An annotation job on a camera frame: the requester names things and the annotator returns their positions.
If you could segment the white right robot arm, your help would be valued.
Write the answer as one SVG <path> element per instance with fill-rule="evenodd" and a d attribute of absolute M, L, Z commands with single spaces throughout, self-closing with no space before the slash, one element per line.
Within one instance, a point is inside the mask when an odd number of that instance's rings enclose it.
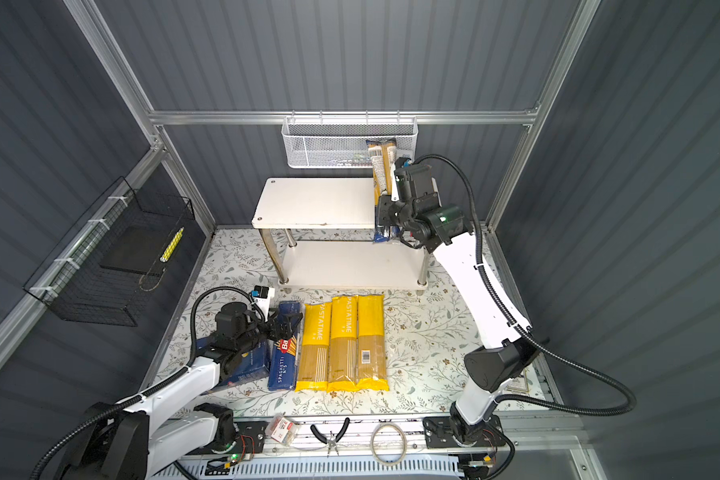
<path fill-rule="evenodd" d="M 462 296 L 475 324 L 481 346 L 468 353 L 464 365 L 469 380 L 451 407 L 455 430 L 485 421 L 498 397 L 534 360 L 538 349 L 515 330 L 528 329 L 525 318 L 485 265 L 482 234 L 465 225 L 457 207 L 443 207 L 439 195 L 402 194 L 393 202 L 379 201 L 381 219 L 410 232 L 445 269 Z"/>

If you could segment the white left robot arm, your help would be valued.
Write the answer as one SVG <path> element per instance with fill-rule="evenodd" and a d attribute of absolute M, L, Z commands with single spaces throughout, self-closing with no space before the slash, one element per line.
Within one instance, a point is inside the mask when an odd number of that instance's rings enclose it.
<path fill-rule="evenodd" d="M 128 400 L 93 406 L 93 419 L 66 444 L 57 478 L 145 479 L 197 449 L 235 450 L 232 410 L 197 398 L 224 383 L 248 352 L 293 337 L 302 319 L 301 311 L 270 316 L 258 301 L 223 305 L 215 330 L 194 340 L 188 365 Z"/>

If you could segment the clear blue spaghetti bag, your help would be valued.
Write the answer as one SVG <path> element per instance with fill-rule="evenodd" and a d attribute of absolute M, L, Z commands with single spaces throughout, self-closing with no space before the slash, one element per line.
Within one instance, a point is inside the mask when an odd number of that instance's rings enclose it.
<path fill-rule="evenodd" d="M 394 186 L 391 168 L 397 156 L 397 144 L 394 139 L 367 140 L 368 156 L 371 161 L 374 181 L 374 234 L 373 242 L 389 241 L 393 223 L 390 219 L 392 190 Z"/>

